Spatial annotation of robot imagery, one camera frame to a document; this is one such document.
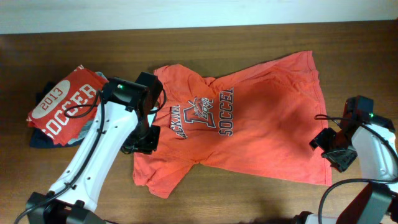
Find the orange soccer t-shirt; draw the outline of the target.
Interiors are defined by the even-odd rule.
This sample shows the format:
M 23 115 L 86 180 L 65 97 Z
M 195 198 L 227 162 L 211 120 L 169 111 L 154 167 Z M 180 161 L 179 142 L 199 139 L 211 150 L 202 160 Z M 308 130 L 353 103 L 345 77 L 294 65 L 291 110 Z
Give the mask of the orange soccer t-shirt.
M 202 77 L 183 65 L 155 70 L 166 95 L 157 113 L 157 150 L 135 154 L 136 185 L 167 198 L 197 165 L 330 185 L 330 163 L 310 141 L 328 124 L 311 51 L 260 63 L 230 75 Z

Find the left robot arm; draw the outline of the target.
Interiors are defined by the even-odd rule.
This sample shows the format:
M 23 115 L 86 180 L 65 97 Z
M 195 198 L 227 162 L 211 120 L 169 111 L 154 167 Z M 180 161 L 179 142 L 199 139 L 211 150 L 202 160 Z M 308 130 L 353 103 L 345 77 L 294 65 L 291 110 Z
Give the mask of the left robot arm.
M 89 106 L 96 116 L 68 167 L 45 195 L 31 194 L 15 222 L 26 217 L 29 223 L 105 223 L 95 214 L 105 178 L 119 151 L 156 151 L 160 126 L 153 122 L 161 107 L 155 104 L 165 95 L 150 73 L 134 82 L 110 78 Z

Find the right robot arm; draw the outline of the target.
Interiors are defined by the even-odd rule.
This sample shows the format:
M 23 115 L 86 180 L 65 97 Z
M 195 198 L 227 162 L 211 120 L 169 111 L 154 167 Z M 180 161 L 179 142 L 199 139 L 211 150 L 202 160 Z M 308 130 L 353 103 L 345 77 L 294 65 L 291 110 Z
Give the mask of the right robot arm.
M 310 146 L 322 149 L 322 158 L 338 172 L 346 171 L 359 159 L 362 176 L 331 185 L 322 195 L 317 213 L 303 211 L 293 217 L 292 223 L 380 223 L 385 216 L 397 221 L 396 129 L 391 119 L 376 115 L 373 109 L 372 99 L 358 95 L 346 100 L 340 117 L 315 115 L 316 120 L 333 121 L 340 130 L 323 129 Z M 353 183 L 364 183 L 365 187 L 337 217 L 324 216 L 329 193 Z

